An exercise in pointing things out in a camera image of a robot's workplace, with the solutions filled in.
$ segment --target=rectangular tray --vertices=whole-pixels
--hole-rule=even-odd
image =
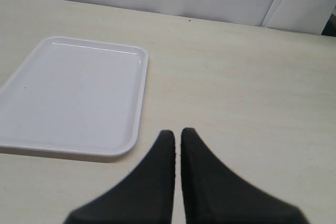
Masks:
[[[0,147],[126,153],[138,138],[147,65],[139,47],[44,39],[0,89]]]

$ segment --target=white tray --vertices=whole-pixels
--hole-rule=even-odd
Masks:
[[[44,39],[0,89],[0,147],[117,156],[138,138],[148,53]]]

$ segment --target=table surface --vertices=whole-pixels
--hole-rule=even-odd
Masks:
[[[0,154],[3,223],[62,223],[113,187],[161,129],[195,127],[238,175],[336,221],[336,38],[60,0],[0,0],[0,85],[45,37],[145,48],[139,138],[109,163]],[[185,223],[177,148],[173,223]]]

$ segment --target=plastic tray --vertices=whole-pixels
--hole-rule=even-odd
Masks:
[[[148,53],[44,39],[0,89],[0,147],[117,156],[136,143]]]

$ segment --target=table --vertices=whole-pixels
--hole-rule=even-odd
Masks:
[[[161,129],[197,129],[231,169],[336,220],[336,38],[60,0],[0,0],[0,85],[38,42],[69,36],[150,55],[138,143],[109,163],[0,154],[3,223],[62,223],[126,176]],[[177,148],[173,223],[185,223]]]

